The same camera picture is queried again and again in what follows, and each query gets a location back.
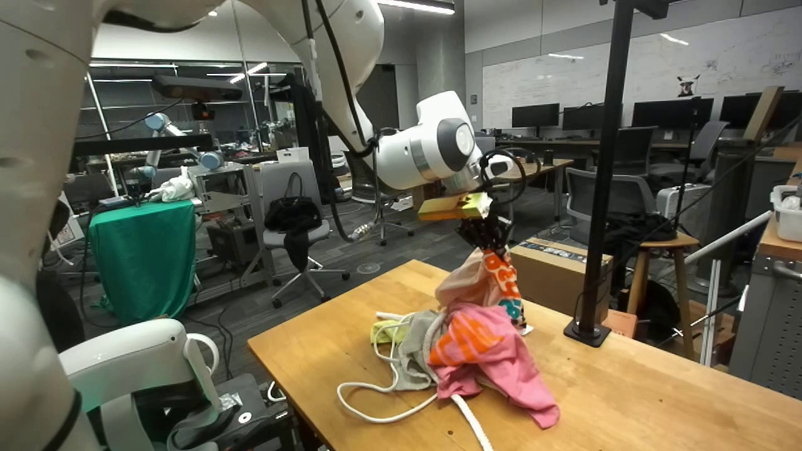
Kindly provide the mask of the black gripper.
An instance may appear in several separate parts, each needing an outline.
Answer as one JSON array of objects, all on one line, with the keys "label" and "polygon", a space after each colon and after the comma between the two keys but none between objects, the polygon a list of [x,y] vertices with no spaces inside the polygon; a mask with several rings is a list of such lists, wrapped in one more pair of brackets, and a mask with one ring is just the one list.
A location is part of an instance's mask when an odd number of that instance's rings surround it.
[{"label": "black gripper", "polygon": [[508,246],[511,221],[505,216],[470,218],[460,225],[460,235],[473,247],[501,250]]}]

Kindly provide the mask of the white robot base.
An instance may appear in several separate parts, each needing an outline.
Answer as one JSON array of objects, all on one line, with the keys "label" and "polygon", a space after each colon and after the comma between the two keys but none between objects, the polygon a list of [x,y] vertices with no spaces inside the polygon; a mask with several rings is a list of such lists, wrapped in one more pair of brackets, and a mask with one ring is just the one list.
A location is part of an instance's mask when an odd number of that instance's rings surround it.
[{"label": "white robot base", "polygon": [[221,349],[152,319],[61,352],[109,451],[295,451],[293,418],[250,376],[215,384]]}]

